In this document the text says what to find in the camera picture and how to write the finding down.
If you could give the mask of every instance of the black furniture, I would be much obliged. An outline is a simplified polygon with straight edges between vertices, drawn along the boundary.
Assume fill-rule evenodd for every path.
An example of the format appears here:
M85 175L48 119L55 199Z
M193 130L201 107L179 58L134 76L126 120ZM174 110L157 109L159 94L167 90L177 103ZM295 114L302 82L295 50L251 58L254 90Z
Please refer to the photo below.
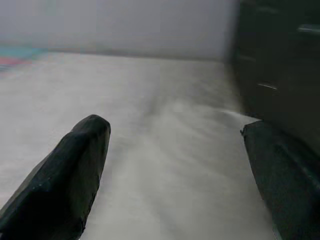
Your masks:
M320 1L239 2L230 62L247 113L320 156Z
M251 169L283 240L320 239L320 159L263 121L244 127Z
M0 210L0 239L78 239L99 188L110 133L97 115L75 125Z

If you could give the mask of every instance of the white wall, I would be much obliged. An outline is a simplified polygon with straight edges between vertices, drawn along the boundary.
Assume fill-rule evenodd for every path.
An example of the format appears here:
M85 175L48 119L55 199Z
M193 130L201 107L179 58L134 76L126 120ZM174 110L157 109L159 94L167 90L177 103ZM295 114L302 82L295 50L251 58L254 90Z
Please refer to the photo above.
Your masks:
M224 60L238 0L2 0L0 43Z

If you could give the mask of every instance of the floor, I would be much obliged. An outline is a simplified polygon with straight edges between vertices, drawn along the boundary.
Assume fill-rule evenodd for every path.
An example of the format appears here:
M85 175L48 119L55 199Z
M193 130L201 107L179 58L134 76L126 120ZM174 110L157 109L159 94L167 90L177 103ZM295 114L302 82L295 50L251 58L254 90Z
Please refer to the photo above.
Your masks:
M0 75L0 206L82 118L111 123L81 240L274 240L226 66L43 55Z

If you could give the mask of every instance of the colorful mat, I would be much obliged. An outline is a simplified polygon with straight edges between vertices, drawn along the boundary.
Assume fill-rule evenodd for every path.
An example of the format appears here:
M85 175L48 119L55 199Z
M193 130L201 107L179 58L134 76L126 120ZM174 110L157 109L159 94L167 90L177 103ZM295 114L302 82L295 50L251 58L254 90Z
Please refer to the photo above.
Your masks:
M44 50L29 47L0 46L0 72L8 70L18 64L29 63Z

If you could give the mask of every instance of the dark cabinet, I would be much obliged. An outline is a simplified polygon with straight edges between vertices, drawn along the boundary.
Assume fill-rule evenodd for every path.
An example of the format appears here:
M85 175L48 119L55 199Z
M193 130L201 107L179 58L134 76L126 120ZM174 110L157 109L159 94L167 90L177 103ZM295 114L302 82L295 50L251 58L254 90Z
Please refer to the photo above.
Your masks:
M240 1L230 62L247 113L320 154L320 2Z

